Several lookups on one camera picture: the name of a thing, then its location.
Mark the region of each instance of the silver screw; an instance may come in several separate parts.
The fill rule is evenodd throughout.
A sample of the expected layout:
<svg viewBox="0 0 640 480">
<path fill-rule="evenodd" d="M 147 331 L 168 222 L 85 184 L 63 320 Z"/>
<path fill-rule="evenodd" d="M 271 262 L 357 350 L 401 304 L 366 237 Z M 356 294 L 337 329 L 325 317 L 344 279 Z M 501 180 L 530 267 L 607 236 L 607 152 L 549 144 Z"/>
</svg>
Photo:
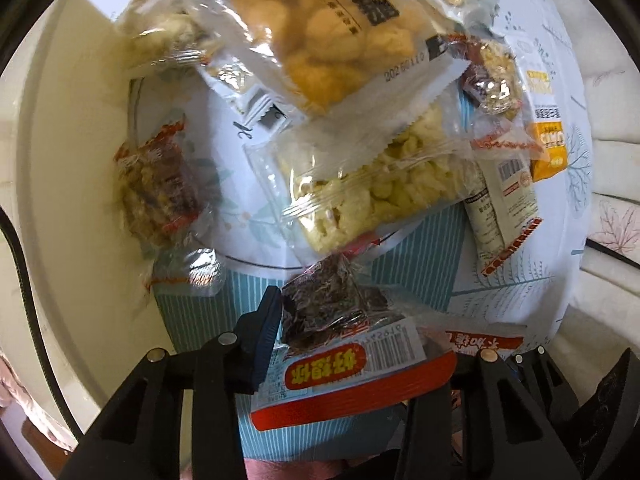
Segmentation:
<svg viewBox="0 0 640 480">
<path fill-rule="evenodd" d="M 154 348 L 146 353 L 146 360 L 151 363 L 157 363 L 158 361 L 162 361 L 165 355 L 166 351 L 163 348 Z"/>
<path fill-rule="evenodd" d="M 480 357 L 483 361 L 487 361 L 488 363 L 495 363 L 498 360 L 498 354 L 495 350 L 491 350 L 490 348 L 485 348 L 480 352 Z"/>
<path fill-rule="evenodd" d="M 224 346 L 232 345 L 236 341 L 238 341 L 238 336 L 233 332 L 223 332 L 218 336 L 218 342 Z"/>
</svg>

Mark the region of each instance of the pink fabric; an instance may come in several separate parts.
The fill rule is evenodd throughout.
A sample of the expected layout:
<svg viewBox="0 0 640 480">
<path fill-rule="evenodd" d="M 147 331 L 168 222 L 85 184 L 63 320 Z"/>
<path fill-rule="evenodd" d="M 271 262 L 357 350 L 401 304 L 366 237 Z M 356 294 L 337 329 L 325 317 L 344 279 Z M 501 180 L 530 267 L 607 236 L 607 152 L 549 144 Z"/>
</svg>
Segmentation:
<svg viewBox="0 0 640 480">
<path fill-rule="evenodd" d="M 0 406 L 7 407 L 12 400 L 20 404 L 25 415 L 43 435 L 57 446 L 68 451 L 76 447 L 76 440 L 66 428 L 60 426 L 46 413 L 22 386 L 13 367 L 0 353 Z"/>
<path fill-rule="evenodd" d="M 267 462 L 244 460 L 248 480 L 328 480 L 348 466 L 344 460 L 332 462 Z M 180 475 L 180 480 L 193 480 L 191 466 Z"/>
</svg>

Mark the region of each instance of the black cable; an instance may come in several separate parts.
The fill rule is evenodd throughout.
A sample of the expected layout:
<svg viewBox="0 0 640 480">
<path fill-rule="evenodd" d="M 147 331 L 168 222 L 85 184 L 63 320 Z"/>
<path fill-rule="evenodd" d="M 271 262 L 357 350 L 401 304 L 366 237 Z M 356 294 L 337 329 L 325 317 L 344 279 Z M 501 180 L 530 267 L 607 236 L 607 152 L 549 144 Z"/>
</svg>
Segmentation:
<svg viewBox="0 0 640 480">
<path fill-rule="evenodd" d="M 47 386 L 51 391 L 53 400 L 55 400 L 62 418 L 65 419 L 71 433 L 80 441 L 83 437 L 82 430 L 76 422 L 68 404 L 66 403 L 65 396 L 62 394 L 56 375 L 51 367 L 49 356 L 47 355 L 47 348 L 44 345 L 44 339 L 42 338 L 42 332 L 40 331 L 40 325 L 38 323 L 38 314 L 36 313 L 36 305 L 33 301 L 33 291 L 31 290 L 31 282 L 29 280 L 29 271 L 27 269 L 27 261 L 24 259 L 24 252 L 20 244 L 20 238 L 15 231 L 14 225 L 4 212 L 4 209 L 0 207 L 0 230 L 4 238 L 11 249 L 14 256 L 15 270 L 18 274 L 18 281 L 20 282 L 20 292 L 22 293 L 22 302 L 24 303 L 24 311 L 27 315 L 27 322 L 29 324 L 29 330 L 31 332 L 31 338 L 33 339 L 33 346 L 36 349 L 38 361 L 40 361 L 40 367 L 44 373 L 44 378 L 47 381 Z"/>
</svg>

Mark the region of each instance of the red label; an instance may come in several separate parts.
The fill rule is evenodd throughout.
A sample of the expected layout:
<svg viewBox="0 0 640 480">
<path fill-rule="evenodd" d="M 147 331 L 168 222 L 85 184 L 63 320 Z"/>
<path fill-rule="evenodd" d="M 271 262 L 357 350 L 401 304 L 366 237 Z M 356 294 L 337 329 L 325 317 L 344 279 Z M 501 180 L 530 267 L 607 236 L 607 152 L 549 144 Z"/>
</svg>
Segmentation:
<svg viewBox="0 0 640 480">
<path fill-rule="evenodd" d="M 357 343 L 338 346 L 289 365 L 284 376 L 289 390 L 332 383 L 357 374 L 367 364 L 367 353 Z"/>
<path fill-rule="evenodd" d="M 524 341 L 523 337 L 497 337 L 487 334 L 470 334 L 467 332 L 456 332 L 447 330 L 449 341 L 453 343 L 457 350 L 465 349 L 469 346 L 479 350 L 491 348 L 492 350 L 515 350 Z"/>
</svg>

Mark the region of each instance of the barcode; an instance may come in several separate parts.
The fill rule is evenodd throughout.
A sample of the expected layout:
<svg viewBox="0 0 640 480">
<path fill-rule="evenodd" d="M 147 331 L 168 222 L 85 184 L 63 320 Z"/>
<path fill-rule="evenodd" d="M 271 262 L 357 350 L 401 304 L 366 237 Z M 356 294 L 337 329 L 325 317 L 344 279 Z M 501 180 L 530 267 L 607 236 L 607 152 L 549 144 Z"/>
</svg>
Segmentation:
<svg viewBox="0 0 640 480">
<path fill-rule="evenodd" d="M 400 332 L 364 344 L 367 353 L 366 372 L 377 372 L 412 362 L 415 359 L 411 340 L 403 326 Z"/>
<path fill-rule="evenodd" d="M 514 158 L 513 160 L 507 160 L 502 164 L 498 165 L 498 172 L 500 173 L 500 177 L 504 182 L 510 176 L 515 175 L 522 169 L 522 161 L 519 158 Z"/>
</svg>

